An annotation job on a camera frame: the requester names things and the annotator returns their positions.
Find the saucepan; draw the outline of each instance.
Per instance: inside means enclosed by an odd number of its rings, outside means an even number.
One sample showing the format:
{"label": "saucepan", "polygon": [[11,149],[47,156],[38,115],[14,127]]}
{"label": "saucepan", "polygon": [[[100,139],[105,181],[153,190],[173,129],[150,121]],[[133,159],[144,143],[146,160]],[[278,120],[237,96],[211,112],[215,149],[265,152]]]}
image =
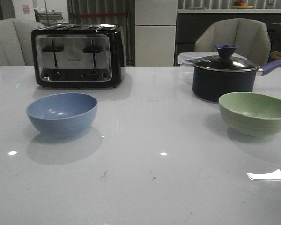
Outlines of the saucepan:
{"label": "saucepan", "polygon": [[[205,100],[218,102],[219,97],[230,92],[253,92],[256,74],[266,75],[281,67],[281,60],[263,66],[238,57],[231,56],[237,46],[216,45],[219,55],[206,56],[192,61],[195,95]],[[229,50],[228,56],[221,50]]]}

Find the toaster brand logo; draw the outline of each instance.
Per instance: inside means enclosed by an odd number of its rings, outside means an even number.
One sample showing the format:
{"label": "toaster brand logo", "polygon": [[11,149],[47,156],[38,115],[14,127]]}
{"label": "toaster brand logo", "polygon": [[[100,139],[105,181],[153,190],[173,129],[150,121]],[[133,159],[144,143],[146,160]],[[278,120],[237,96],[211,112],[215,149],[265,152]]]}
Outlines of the toaster brand logo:
{"label": "toaster brand logo", "polygon": [[79,62],[80,59],[67,59],[69,62]]}

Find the blue bowl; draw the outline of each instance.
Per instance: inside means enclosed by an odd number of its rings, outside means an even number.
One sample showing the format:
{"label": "blue bowl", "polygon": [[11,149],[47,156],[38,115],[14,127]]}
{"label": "blue bowl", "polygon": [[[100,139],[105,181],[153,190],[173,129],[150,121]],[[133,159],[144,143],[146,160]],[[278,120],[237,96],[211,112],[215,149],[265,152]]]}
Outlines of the blue bowl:
{"label": "blue bowl", "polygon": [[229,58],[238,46],[230,45],[230,44],[217,44],[215,45],[219,56],[222,58]]}
{"label": "blue bowl", "polygon": [[32,102],[26,113],[42,134],[67,137],[80,133],[94,121],[97,100],[82,93],[62,93]]}

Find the green bowl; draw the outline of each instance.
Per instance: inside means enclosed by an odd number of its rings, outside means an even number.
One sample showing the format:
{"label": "green bowl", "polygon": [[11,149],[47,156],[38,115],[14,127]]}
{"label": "green bowl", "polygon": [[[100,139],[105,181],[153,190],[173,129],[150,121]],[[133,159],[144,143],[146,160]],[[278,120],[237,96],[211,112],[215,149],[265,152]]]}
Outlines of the green bowl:
{"label": "green bowl", "polygon": [[232,92],[219,98],[222,119],[249,136],[274,135],[281,131],[281,100],[251,92]]}

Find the toaster lever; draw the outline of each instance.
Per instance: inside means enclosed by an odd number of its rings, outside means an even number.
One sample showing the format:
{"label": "toaster lever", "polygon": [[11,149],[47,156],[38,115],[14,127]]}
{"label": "toaster lever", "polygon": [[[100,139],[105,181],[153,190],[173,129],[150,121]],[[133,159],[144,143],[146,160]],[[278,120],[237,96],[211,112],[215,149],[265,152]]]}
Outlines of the toaster lever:
{"label": "toaster lever", "polygon": [[102,48],[98,48],[98,49],[93,49],[93,48],[84,48],[83,49],[83,53],[86,54],[96,54],[96,53],[100,53],[102,52]]}
{"label": "toaster lever", "polygon": [[59,53],[62,52],[63,50],[64,50],[63,47],[46,47],[42,49],[42,51],[45,53]]}

